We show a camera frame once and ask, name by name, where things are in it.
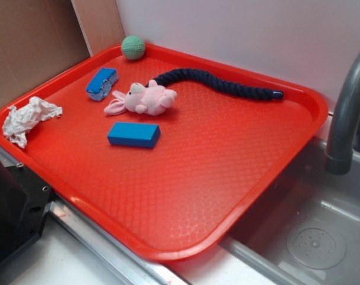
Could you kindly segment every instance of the cardboard box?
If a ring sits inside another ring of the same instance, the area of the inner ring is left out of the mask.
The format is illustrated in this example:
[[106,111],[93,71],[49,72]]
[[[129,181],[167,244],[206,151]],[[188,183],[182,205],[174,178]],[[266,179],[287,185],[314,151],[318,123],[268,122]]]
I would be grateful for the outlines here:
[[115,0],[72,0],[90,55],[122,43],[125,33]]
[[71,1],[0,1],[0,108],[88,57]]

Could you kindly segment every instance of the white wall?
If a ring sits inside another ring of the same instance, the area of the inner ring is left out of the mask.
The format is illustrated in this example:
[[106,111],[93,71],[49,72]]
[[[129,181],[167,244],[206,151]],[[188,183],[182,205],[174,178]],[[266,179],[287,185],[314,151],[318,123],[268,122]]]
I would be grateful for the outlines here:
[[360,51],[360,0],[116,0],[126,36],[297,83],[331,110]]

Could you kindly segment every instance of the metal edge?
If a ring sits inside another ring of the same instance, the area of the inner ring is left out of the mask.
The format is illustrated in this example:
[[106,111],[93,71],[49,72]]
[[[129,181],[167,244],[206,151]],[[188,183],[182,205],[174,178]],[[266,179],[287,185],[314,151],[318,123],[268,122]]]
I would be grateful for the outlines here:
[[5,167],[15,166],[19,162],[12,155],[7,153],[1,146],[0,146],[0,160]]
[[55,197],[50,206],[50,213],[125,284],[189,284],[164,265],[136,256],[62,198]]

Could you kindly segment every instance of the blue block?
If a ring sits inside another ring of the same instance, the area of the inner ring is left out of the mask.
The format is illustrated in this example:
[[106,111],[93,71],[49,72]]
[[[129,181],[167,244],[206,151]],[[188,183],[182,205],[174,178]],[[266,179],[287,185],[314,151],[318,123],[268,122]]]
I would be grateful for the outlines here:
[[114,68],[102,68],[89,82],[86,92],[95,101],[101,101],[111,91],[111,87],[118,80]]
[[108,134],[111,144],[133,147],[154,147],[160,137],[158,125],[117,122]]

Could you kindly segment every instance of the metal screw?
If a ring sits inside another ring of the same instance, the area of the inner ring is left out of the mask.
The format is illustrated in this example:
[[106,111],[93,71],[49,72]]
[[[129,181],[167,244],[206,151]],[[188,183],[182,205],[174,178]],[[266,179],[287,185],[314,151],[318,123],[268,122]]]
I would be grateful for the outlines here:
[[24,167],[23,162],[19,162],[19,163],[16,164],[16,168],[18,168],[19,170],[22,170],[23,167]]

